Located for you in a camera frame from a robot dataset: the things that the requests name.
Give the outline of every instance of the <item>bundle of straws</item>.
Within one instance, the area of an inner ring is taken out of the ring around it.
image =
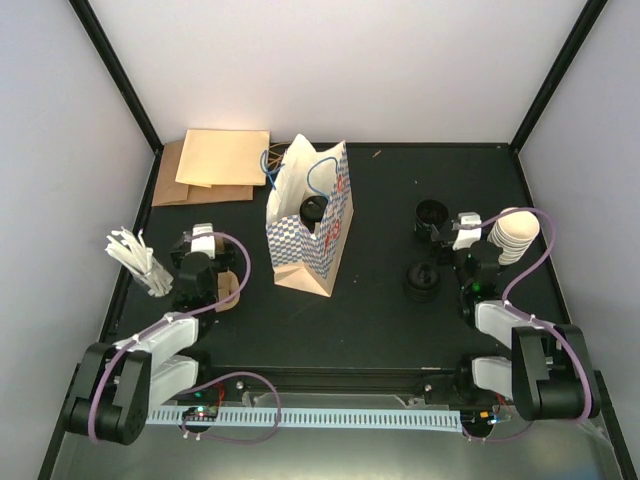
[[[145,245],[142,232],[136,238],[125,228],[112,230],[111,235],[107,235],[107,240],[109,245],[105,250],[109,256],[124,265],[137,283],[147,287],[149,295],[163,297],[171,291],[173,277],[155,259],[153,248]]]

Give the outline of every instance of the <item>black table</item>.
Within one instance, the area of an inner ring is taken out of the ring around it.
[[[425,257],[412,233],[415,205],[435,198],[450,214],[476,211],[483,218],[529,203],[517,159],[506,146],[348,145],[355,214],[331,298],[273,284],[265,236],[269,187],[252,202],[158,207],[145,238],[160,261],[183,231],[212,222],[217,231],[248,248],[253,271],[231,311],[199,348],[216,367],[424,369],[454,368],[465,353],[496,353],[497,343],[466,326],[456,313],[459,284],[441,268],[435,301],[418,304],[402,291],[413,261]],[[542,241],[501,275],[500,286],[542,253]],[[243,267],[237,269],[239,277]],[[562,300],[550,268],[517,287],[512,301],[540,318],[564,322]],[[171,298],[154,299],[136,284],[128,288],[117,338],[125,338],[170,311]]]

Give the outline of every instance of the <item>black frame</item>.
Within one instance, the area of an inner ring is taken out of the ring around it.
[[[93,8],[91,7],[90,2],[88,0],[69,0],[69,3],[75,10],[80,22],[84,26],[89,38],[93,42],[98,54],[102,58],[107,70],[113,78],[113,81],[118,87],[133,117],[138,123],[140,130],[144,134],[147,142],[149,143],[149,146],[155,154],[152,171],[144,190],[143,199],[134,224],[134,230],[137,231],[139,229],[143,229],[146,226],[147,219],[151,212],[151,200],[153,197],[153,189],[155,186],[160,159],[162,156],[163,143],[158,137],[151,123],[151,120],[145,112],[145,109],[140,102],[140,99],[138,98],[133,85],[129,81],[129,78],[124,68],[122,67],[122,64],[120,63],[116,52],[111,46],[106,33],[102,29],[102,26],[100,25],[100,22],[95,12],[93,11]],[[540,87],[538,94],[531,104],[513,140],[508,146],[510,151],[512,152],[513,161],[516,163],[522,185],[525,189],[527,201],[530,206],[533,206],[533,199],[531,197],[531,193],[524,177],[522,164],[518,156],[519,152],[522,150],[522,147],[535,128],[535,125],[542,116],[544,109],[551,100],[555,90],[557,89],[562,78],[569,69],[569,66],[580,50],[582,43],[588,36],[591,28],[595,24],[606,3],[607,0],[587,0],[580,16],[576,20],[573,29],[567,37],[567,40],[565,41],[555,62],[553,63],[549,73],[547,74],[547,77]],[[558,294],[558,298],[561,299],[561,308],[563,310],[565,320],[569,322],[568,310],[564,303],[564,299],[560,291],[560,286],[554,268],[549,262],[547,262],[546,265],[550,270],[554,289]],[[100,333],[101,341],[104,341],[106,338],[111,337],[112,335],[115,335],[117,333],[118,319],[122,312],[124,300],[126,297],[126,291],[129,287],[130,282],[131,275],[129,275],[124,268],[121,269],[116,281],[111,302],[109,304],[105,322]],[[290,383],[292,385],[302,383],[305,385],[306,390],[308,390],[311,385],[315,385],[316,388],[319,389],[325,389],[329,387],[334,390],[339,390],[340,384],[342,383],[340,379],[336,380],[335,372],[331,371],[322,372],[314,370],[314,372],[307,373],[303,370],[280,370],[264,373],[269,373],[271,376],[275,375],[281,380],[286,378],[286,380],[288,380],[286,383]],[[371,374],[369,375],[369,377],[364,378],[361,381],[360,388],[362,389],[362,391],[386,392],[390,390],[396,391],[397,389],[409,391],[414,390],[416,386],[421,387],[425,382],[425,378],[427,377],[431,382],[438,381],[439,376],[444,379],[451,374],[451,372],[445,371],[427,373],[426,376],[424,371],[376,371],[370,373]],[[615,454],[618,464],[620,465],[622,474],[625,479],[635,479],[637,478],[637,475],[631,462],[629,451],[624,442],[624,437],[622,436],[620,425],[617,421],[613,405],[611,404],[606,385],[604,384],[604,379],[600,372],[596,372],[596,379],[600,389],[600,393],[602,395],[602,413],[607,424],[612,443],[615,447]],[[353,379],[349,379],[349,383],[352,388]],[[56,458],[62,444],[63,437],[64,430],[62,429],[62,424],[59,419],[56,424],[54,434],[51,438],[49,448],[47,450],[38,478],[50,478],[51,474],[53,473],[53,468],[55,466]]]

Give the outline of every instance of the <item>checkered paper bag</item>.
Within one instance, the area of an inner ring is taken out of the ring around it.
[[[300,221],[303,200],[329,198],[311,233]],[[287,149],[267,203],[267,240],[276,285],[331,296],[353,216],[344,142],[316,152],[298,135]]]

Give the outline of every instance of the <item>white wall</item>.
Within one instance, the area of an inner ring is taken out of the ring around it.
[[[536,204],[573,321],[603,370],[640,468],[640,36],[637,0],[609,2],[526,144]]]
[[[585,0],[91,3],[164,142],[508,142]]]
[[[0,16],[0,477],[35,478],[152,154],[65,1]]]

